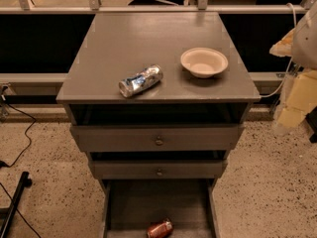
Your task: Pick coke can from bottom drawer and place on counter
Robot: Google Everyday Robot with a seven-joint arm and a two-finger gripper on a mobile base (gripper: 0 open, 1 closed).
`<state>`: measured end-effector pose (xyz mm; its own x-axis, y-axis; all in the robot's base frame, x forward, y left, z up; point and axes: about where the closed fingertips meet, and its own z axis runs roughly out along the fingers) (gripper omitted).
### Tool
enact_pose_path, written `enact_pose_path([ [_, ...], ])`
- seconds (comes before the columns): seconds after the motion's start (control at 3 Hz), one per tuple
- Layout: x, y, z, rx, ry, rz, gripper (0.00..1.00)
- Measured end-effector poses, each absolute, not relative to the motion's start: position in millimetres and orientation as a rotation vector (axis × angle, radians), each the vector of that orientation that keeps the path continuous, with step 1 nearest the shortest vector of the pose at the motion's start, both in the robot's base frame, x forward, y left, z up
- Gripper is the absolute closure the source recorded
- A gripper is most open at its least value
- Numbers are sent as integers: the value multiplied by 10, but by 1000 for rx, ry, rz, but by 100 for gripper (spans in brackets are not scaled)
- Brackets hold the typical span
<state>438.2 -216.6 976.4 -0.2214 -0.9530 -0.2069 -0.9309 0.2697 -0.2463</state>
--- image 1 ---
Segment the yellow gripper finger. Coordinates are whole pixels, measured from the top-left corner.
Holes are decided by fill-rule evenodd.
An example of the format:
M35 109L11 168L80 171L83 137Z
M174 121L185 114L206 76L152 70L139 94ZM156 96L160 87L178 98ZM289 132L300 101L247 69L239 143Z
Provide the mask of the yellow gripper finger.
M269 53L276 57L291 57L294 30L290 30L280 41L274 44Z
M316 107L317 70L304 71L294 78L277 122L286 128L295 128Z

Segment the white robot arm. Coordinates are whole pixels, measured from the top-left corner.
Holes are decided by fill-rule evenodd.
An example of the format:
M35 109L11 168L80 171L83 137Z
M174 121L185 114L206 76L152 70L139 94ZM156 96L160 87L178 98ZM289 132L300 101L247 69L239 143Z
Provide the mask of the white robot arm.
M277 57L291 57L304 68L294 78L289 95L282 101L277 123L297 127L308 113L317 107L317 3L307 11L297 25L269 53Z

